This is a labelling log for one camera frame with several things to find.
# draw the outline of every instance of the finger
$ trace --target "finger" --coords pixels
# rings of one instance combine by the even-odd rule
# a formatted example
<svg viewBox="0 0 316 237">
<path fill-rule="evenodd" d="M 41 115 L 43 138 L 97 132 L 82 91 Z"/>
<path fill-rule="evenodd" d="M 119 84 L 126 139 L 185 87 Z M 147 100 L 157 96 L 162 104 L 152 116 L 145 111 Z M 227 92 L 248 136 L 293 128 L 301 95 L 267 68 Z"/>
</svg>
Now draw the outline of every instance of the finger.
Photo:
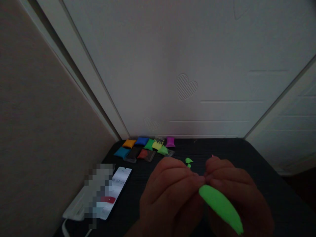
<svg viewBox="0 0 316 237">
<path fill-rule="evenodd" d="M 163 158 L 156 166 L 156 168 L 154 169 L 154 171 L 151 173 L 146 187 L 151 184 L 160 173 L 162 173 L 164 170 L 167 169 L 172 169 L 172 168 L 186 168 L 189 169 L 182 161 L 177 160 L 175 158 L 172 157 L 165 157 Z"/>
<path fill-rule="evenodd" d="M 233 167 L 235 166 L 229 160 L 215 160 L 206 167 L 206 172 L 211 174 L 218 169 Z"/>
<path fill-rule="evenodd" d="M 212 174 L 205 177 L 206 183 L 209 183 L 211 179 L 226 179 L 237 183 L 256 186 L 251 176 L 245 170 L 239 168 L 228 167 L 215 170 Z"/>
<path fill-rule="evenodd" d="M 169 186 L 193 175 L 195 174 L 190 169 L 186 168 L 173 168 L 164 170 L 153 181 L 152 185 L 145 189 L 143 194 L 145 202 L 148 204 L 154 203 Z"/>
<path fill-rule="evenodd" d="M 189 176 L 168 187 L 154 203 L 166 218 L 173 219 L 184 204 L 205 184 L 204 176 Z"/>
<path fill-rule="evenodd" d="M 213 156 L 209 159 L 207 159 L 206 163 L 205 163 L 205 167 L 207 168 L 208 166 L 210 166 L 211 163 L 213 163 L 214 161 L 217 160 L 221 160 L 220 158 L 218 158 L 217 156 Z"/>
<path fill-rule="evenodd" d="M 189 236 L 203 217 L 204 200 L 195 193 L 176 216 L 174 236 Z"/>
</svg>

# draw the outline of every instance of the black mat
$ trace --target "black mat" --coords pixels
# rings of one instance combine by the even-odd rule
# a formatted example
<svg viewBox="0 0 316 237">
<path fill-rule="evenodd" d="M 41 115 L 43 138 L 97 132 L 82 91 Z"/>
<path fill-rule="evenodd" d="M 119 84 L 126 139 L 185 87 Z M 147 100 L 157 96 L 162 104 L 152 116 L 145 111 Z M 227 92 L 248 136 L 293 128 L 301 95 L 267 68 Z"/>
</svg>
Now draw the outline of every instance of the black mat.
<svg viewBox="0 0 316 237">
<path fill-rule="evenodd" d="M 138 160 L 136 164 L 124 162 L 113 156 L 124 141 L 113 145 L 104 163 L 116 163 L 116 167 L 131 168 L 132 174 L 111 216 L 107 221 L 99 220 L 97 229 L 89 236 L 123 236 L 139 218 L 139 199 L 149 175 L 162 159 L 156 154 L 148 163 Z M 236 167 L 245 169 L 254 179 L 258 189 L 266 198 L 276 224 L 274 236 L 316 236 L 316 214 L 297 196 L 290 186 L 273 170 L 262 156 L 242 139 L 176 139 L 174 158 L 184 161 L 190 157 L 194 163 L 191 170 L 200 175 L 205 172 L 205 161 L 213 155 L 230 160 Z M 70 236 L 85 236 L 87 221 L 68 220 L 66 227 Z M 63 236 L 59 228 L 55 236 Z M 214 236 L 203 219 L 192 236 Z"/>
</svg>

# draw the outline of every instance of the smartphone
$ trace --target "smartphone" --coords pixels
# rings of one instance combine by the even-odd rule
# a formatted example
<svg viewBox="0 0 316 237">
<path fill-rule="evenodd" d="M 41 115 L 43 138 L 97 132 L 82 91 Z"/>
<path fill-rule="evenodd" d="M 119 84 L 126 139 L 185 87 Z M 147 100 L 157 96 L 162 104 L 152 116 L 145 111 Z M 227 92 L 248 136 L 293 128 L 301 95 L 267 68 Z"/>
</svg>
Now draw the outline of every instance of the smartphone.
<svg viewBox="0 0 316 237">
<path fill-rule="evenodd" d="M 106 220 L 109 217 L 121 191 L 123 190 L 132 169 L 119 167 L 113 175 L 112 181 L 109 180 L 108 195 L 101 198 L 97 203 L 97 207 L 102 208 L 100 219 Z"/>
</svg>

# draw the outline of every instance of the blue clay packet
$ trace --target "blue clay packet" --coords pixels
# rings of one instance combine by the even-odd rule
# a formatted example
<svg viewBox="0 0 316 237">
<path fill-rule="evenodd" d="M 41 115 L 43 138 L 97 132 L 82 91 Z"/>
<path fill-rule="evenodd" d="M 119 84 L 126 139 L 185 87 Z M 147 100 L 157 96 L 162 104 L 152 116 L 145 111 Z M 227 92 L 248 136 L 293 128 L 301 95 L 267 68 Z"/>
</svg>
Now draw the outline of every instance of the blue clay packet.
<svg viewBox="0 0 316 237">
<path fill-rule="evenodd" d="M 139 137 L 139 138 L 137 139 L 135 145 L 143 145 L 143 146 L 146 146 L 148 140 L 149 140 L 149 138 Z"/>
</svg>

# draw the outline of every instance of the heart emboss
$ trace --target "heart emboss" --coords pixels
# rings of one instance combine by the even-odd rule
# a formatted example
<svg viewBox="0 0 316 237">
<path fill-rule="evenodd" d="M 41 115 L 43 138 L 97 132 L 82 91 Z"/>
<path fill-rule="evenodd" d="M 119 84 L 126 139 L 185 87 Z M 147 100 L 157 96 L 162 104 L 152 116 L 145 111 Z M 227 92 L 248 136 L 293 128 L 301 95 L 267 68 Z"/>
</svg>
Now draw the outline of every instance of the heart emboss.
<svg viewBox="0 0 316 237">
<path fill-rule="evenodd" d="M 159 128 L 159 123 L 156 121 L 152 121 L 150 118 L 146 117 L 144 118 L 144 123 L 148 131 L 155 131 Z"/>
<path fill-rule="evenodd" d="M 177 91 L 180 100 L 190 98 L 198 89 L 196 81 L 190 81 L 186 74 L 180 74 L 177 79 Z"/>
</svg>

